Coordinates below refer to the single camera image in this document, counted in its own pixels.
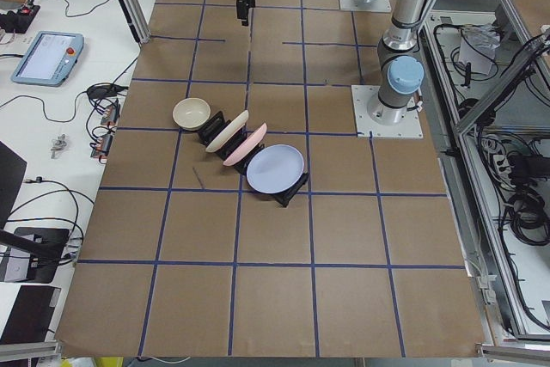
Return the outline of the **pink plate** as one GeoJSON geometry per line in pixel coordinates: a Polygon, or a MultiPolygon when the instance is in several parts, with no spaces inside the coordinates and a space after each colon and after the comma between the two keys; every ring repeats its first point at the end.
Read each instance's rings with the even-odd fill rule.
{"type": "Polygon", "coordinates": [[[242,161],[254,147],[256,147],[266,135],[267,124],[264,122],[250,136],[248,136],[224,161],[224,166],[233,166],[242,161]]]}

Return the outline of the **blue plate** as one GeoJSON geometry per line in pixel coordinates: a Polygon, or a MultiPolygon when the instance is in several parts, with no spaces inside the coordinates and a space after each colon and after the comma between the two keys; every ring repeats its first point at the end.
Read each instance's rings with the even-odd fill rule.
{"type": "Polygon", "coordinates": [[[268,146],[255,155],[247,166],[247,182],[260,193],[281,193],[302,176],[302,153],[287,144],[268,146]]]}

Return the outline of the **teach pendant near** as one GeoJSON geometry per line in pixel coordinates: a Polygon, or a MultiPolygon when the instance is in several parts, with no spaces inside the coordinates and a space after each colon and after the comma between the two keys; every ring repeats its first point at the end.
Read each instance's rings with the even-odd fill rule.
{"type": "Polygon", "coordinates": [[[81,34],[40,31],[10,80],[19,84],[57,87],[68,77],[83,48],[81,34]]]}

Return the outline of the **black monitor stand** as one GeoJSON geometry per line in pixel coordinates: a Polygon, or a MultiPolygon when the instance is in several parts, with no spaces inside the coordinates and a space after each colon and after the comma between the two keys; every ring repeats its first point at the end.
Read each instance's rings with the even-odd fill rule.
{"type": "Polygon", "coordinates": [[[49,284],[53,281],[69,231],[67,229],[19,227],[1,231],[7,249],[1,258],[1,281],[49,284]]]}

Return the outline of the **cream plate in rack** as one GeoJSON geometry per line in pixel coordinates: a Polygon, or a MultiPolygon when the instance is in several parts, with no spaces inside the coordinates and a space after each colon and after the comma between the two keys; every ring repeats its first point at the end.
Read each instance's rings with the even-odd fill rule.
{"type": "Polygon", "coordinates": [[[207,153],[214,153],[220,150],[242,127],[247,123],[248,110],[242,111],[235,119],[225,126],[219,134],[205,148],[207,153]]]}

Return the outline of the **black dish rack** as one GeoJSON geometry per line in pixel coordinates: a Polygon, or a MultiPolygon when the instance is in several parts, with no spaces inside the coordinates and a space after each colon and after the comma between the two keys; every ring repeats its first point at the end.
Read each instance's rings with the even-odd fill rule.
{"type": "MultiPolygon", "coordinates": [[[[223,116],[222,112],[218,112],[215,115],[213,115],[209,120],[206,121],[205,124],[203,124],[198,129],[198,136],[201,144],[205,146],[205,148],[208,146],[208,144],[216,137],[217,134],[220,133],[220,131],[227,126],[232,120],[226,120],[223,116]]],[[[244,130],[244,126],[240,131],[238,131],[220,150],[214,152],[218,157],[220,157],[223,161],[252,133],[247,134],[244,130]]],[[[239,174],[246,176],[247,173],[247,167],[252,158],[257,155],[261,150],[265,149],[268,146],[265,146],[262,141],[252,149],[252,151],[244,157],[244,159],[237,164],[233,166],[226,166],[226,167],[232,167],[234,168],[239,174]]],[[[283,207],[286,207],[290,201],[293,199],[293,197],[296,195],[299,189],[307,182],[309,179],[309,173],[305,171],[305,161],[304,161],[304,170],[302,173],[302,176],[299,178],[299,180],[289,189],[282,191],[281,193],[263,193],[267,195],[271,195],[274,197],[274,199],[283,207]]]]}

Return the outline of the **cream bowl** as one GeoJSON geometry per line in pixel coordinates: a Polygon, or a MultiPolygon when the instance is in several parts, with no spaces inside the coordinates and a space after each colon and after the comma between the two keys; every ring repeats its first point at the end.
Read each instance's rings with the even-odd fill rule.
{"type": "Polygon", "coordinates": [[[184,130],[196,131],[210,118],[210,105],[200,98],[179,101],[172,112],[174,122],[184,130]]]}

